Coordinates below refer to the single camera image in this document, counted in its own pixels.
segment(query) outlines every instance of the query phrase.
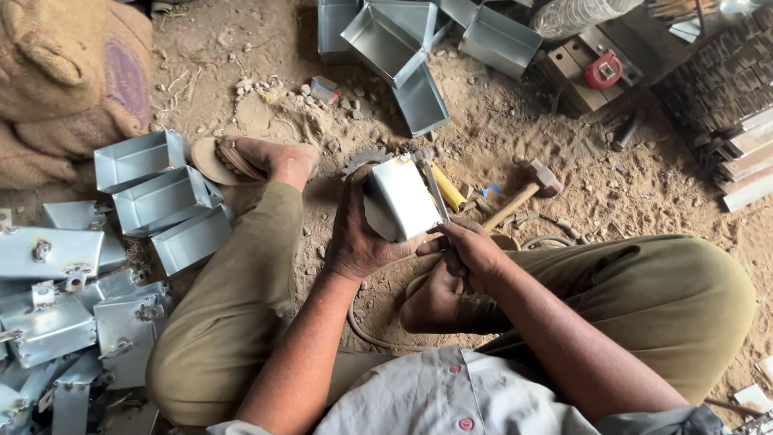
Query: man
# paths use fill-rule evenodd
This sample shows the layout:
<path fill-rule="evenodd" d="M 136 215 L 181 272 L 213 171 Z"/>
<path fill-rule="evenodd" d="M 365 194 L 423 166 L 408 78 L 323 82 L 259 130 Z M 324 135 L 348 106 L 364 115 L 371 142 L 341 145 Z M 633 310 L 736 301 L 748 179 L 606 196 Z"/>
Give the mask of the man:
<path fill-rule="evenodd" d="M 364 220 L 361 168 L 346 183 L 325 267 L 275 342 L 293 307 L 301 192 L 318 155 L 247 138 L 236 150 L 267 172 L 262 198 L 179 304 L 148 365 L 152 399 L 184 432 L 721 432 L 695 405 L 741 346 L 754 287 L 716 246 L 660 235 L 503 252 L 460 221 L 425 244 L 390 243 Z M 401 323 L 504 335 L 477 351 L 402 358 L 338 350 L 363 279 L 449 239 L 458 255 L 445 251 Z M 462 276 L 476 297 L 462 296 Z"/>

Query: hammer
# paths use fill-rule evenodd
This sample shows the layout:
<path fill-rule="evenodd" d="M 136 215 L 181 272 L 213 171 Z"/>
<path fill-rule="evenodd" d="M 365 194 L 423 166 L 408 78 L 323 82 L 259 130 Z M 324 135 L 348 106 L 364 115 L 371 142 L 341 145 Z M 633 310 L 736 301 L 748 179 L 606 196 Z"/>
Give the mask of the hammer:
<path fill-rule="evenodd" d="M 518 194 L 496 213 L 483 222 L 483 229 L 486 232 L 494 229 L 495 226 L 511 215 L 515 210 L 527 202 L 531 197 L 540 193 L 545 198 L 552 198 L 564 190 L 564 185 L 556 178 L 553 171 L 547 169 L 539 160 L 534 159 L 526 166 L 526 171 L 532 178 L 532 182 L 527 184 Z"/>

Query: left hand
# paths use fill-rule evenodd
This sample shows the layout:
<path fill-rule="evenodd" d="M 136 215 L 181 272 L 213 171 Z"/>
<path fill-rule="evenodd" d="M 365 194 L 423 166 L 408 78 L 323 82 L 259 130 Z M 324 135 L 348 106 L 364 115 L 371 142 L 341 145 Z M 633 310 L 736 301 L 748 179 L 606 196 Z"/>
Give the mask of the left hand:
<path fill-rule="evenodd" d="M 418 235 L 408 241 L 387 241 L 368 225 L 363 184 L 371 167 L 362 166 L 346 179 L 324 268 L 357 282 L 385 265 L 413 254 L 424 240 L 423 235 Z"/>

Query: hand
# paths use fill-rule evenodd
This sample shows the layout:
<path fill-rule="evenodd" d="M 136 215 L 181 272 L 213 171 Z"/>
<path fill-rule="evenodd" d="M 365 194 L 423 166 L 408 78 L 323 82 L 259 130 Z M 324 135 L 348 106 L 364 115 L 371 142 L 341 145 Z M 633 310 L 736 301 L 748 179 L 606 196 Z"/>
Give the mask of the hand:
<path fill-rule="evenodd" d="M 477 222 L 452 217 L 435 230 L 445 236 L 419 246 L 416 255 L 421 257 L 445 249 L 448 273 L 467 279 L 478 294 L 489 294 L 494 278 L 508 268 L 517 267 Z"/>
<path fill-rule="evenodd" d="M 325 269 L 358 282 L 385 265 L 413 254 L 424 240 L 421 235 L 399 243 L 387 241 L 368 225 L 363 184 L 371 167 L 362 166 L 346 179 L 325 261 Z"/>

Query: hammer head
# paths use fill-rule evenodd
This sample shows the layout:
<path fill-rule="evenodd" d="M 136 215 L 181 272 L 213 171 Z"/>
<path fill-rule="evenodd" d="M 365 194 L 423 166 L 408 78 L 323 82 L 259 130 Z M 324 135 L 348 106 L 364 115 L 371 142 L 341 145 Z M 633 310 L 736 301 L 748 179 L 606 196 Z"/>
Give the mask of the hammer head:
<path fill-rule="evenodd" d="M 540 195 L 552 198 L 564 190 L 564 185 L 556 178 L 553 171 L 547 169 L 539 160 L 534 159 L 526 164 L 526 170 L 532 181 L 540 185 Z"/>

